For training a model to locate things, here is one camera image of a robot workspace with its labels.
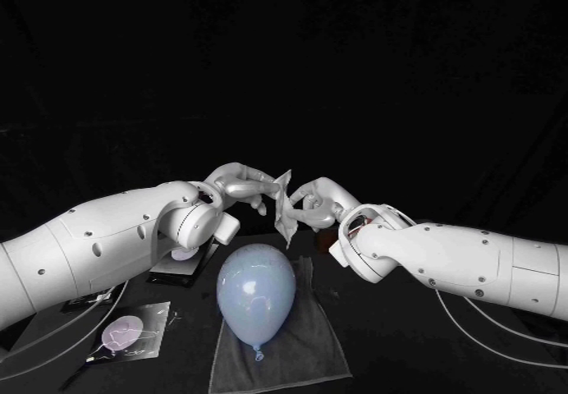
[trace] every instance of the cable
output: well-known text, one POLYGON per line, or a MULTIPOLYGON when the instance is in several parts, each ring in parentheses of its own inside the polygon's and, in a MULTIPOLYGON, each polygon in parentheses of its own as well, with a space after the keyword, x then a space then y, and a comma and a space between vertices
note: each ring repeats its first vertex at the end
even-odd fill
POLYGON ((90 308, 69 321, 67 322, 56 330, 54 330, 49 334, 43 335, 41 338, 38 338, 32 343, 29 343, 26 346, 22 346, 20 348, 17 348, 15 351, 12 351, 6 357, 3 358, 3 361, 6 359, 9 359, 10 357, 13 357, 15 355, 17 355, 19 353, 22 353, 25 350, 28 350, 32 346, 35 346, 38 343, 41 343, 42 341, 45 341, 49 337, 54 337, 54 335, 56 335, 79 318, 82 318, 82 316, 103 303, 104 299, 107 298, 107 296, 110 295, 110 293, 113 292, 113 290, 116 289, 116 286, 113 286, 110 288, 110 290, 107 291, 107 293, 104 294, 104 297, 90 306, 90 308))
POLYGON ((459 329, 462 330, 462 332, 469 336, 469 338, 470 338, 480 346, 483 346, 490 352, 493 352, 496 355, 500 355, 500 356, 505 357, 506 359, 513 360, 513 361, 518 361, 519 363, 523 363, 523 364, 536 365, 538 367, 547 367, 547 368, 568 369, 568 365, 544 364, 544 363, 536 363, 535 361, 528 361, 528 360, 516 359, 515 357, 511 357, 509 355, 505 355, 503 353, 499 353, 495 349, 492 349, 487 345, 485 345, 485 344, 469 334, 469 332, 464 330, 464 328, 459 325, 459 322, 457 322, 456 319, 453 318, 453 314, 451 314, 450 311, 447 310, 447 307, 446 307, 446 304, 444 304, 444 300, 441 299, 438 290, 436 291, 436 294, 438 295, 441 306, 444 307, 446 313, 447 313, 447 315, 450 316, 450 319, 453 320, 453 323, 456 324, 456 326, 459 327, 459 329))
POLYGON ((516 332, 515 330, 512 330, 509 327, 506 327, 503 324, 500 324, 500 322, 496 322, 490 316, 487 316, 486 312, 483 312, 483 310, 479 308, 479 306, 472 302, 472 300, 466 298, 466 301, 472 304, 473 308, 482 313, 483 316, 486 316, 486 318, 489 319, 489 321, 492 321, 493 324, 496 324, 499 327, 502 327, 508 332, 512 332, 515 335, 519 335, 521 337, 531 339, 532 341, 536 342, 542 342, 547 345, 554 345, 554 346, 561 346, 561 347, 568 347, 568 344, 561 343, 561 342, 555 342, 555 341, 547 341, 547 339, 541 339, 536 337, 531 337, 531 335, 523 334, 522 332, 516 332))
POLYGON ((62 353, 59 353, 55 357, 52 357, 49 360, 43 361, 43 362, 42 362, 39 365, 36 365, 35 367, 30 367, 30 368, 28 368, 25 371, 22 371, 22 372, 19 372, 19 373, 13 373, 12 375, 9 375, 9 376, 0 378, 0 382, 2 382, 3 380, 7 380, 7 379, 15 378, 16 376, 23 375, 23 374, 28 373, 28 372, 32 372, 32 371, 36 370, 38 368, 42 368, 46 364, 49 364, 54 360, 56 360, 59 357, 62 357, 62 355, 65 355, 68 352, 71 352, 71 351, 78 347, 78 345, 81 344, 81 342, 90 337, 90 335, 91 335, 91 334, 95 332, 95 330, 101 327, 101 325, 103 325, 104 321, 107 320, 110 314, 111 314, 113 311, 116 310, 116 306, 118 305, 118 301, 120 301, 121 298, 123 298, 124 290, 127 289, 127 284, 128 284, 128 281, 124 282, 124 288, 123 288, 121 294, 118 295, 118 297, 117 297, 117 299, 116 299, 116 303, 114 303, 114 305, 113 305, 113 308, 110 309, 110 311, 108 311, 107 314, 104 315, 101 322, 95 325, 95 328, 90 331, 90 333, 79 339, 79 341, 77 342, 77 344, 75 344, 72 347, 69 347, 62 353))

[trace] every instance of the paper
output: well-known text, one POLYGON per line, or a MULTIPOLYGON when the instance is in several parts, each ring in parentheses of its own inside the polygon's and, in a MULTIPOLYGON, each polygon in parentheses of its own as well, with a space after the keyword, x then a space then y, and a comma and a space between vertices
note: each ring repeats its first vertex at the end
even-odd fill
POLYGON ((290 198, 287 197, 287 184, 290 183, 290 179, 293 177, 291 171, 293 170, 287 170, 287 172, 274 181, 274 183, 278 183, 281 185, 280 191, 277 191, 274 194, 276 197, 274 227, 281 233, 281 235, 284 236, 284 239, 287 240, 287 248, 290 247, 290 241, 293 240, 293 236, 296 234, 296 231, 299 230, 299 221, 287 216, 287 211, 294 209, 290 203, 290 198))

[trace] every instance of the table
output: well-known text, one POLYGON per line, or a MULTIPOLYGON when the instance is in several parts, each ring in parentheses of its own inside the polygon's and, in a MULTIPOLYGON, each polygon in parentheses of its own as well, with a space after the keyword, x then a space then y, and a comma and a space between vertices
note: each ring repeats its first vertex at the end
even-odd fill
MULTIPOLYGON (((170 301, 178 319, 165 333, 160 356, 154 359, 94 365, 65 392, 105 393, 206 393, 221 311, 215 286, 222 263, 235 249, 251 243, 277 247, 293 260, 301 255, 314 262, 314 294, 343 346, 353 378, 280 390, 291 394, 314 392, 423 392, 499 393, 565 392, 564 370, 532 367, 502 359, 482 349, 454 327, 440 306, 438 297, 397 268, 378 284, 363 281, 329 254, 314 248, 314 233, 299 231, 290 249, 278 233, 238 236, 221 246, 195 285, 186 289, 146 283, 149 273, 136 277, 120 306, 170 301)), ((505 334, 473 312, 460 297, 444 295, 456 319, 472 334, 506 354, 555 364, 545 348, 535 342, 505 334)), ((482 305, 499 321, 518 330, 525 326, 512 311, 482 305)), ((61 305, 38 314, 30 323, 30 337, 39 337, 64 323, 61 305)), ((67 349, 94 327, 105 308, 90 314, 68 330, 55 335, 29 354, 7 360, 2 375, 26 368, 67 349)), ((0 392, 58 391, 62 382, 82 365, 92 340, 87 340, 59 360, 10 381, 0 382, 0 392)))

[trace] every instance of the inflated balloon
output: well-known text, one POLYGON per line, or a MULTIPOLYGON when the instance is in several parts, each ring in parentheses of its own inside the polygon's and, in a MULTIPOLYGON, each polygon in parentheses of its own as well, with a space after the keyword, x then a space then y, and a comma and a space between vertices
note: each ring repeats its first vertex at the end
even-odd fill
POLYGON ((271 245, 242 246, 222 265, 216 300, 231 330, 257 351, 257 361, 264 357, 261 345, 287 319, 294 293, 296 276, 287 256, 271 245))

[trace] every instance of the balloon in plastic bag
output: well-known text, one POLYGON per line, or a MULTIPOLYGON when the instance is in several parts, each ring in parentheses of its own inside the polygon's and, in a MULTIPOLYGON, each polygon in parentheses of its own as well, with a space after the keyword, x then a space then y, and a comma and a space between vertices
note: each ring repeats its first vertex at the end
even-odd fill
POLYGON ((222 265, 216 300, 231 330, 257 351, 257 361, 264 357, 261 345, 287 319, 294 293, 296 276, 287 256, 271 245, 242 246, 222 265))

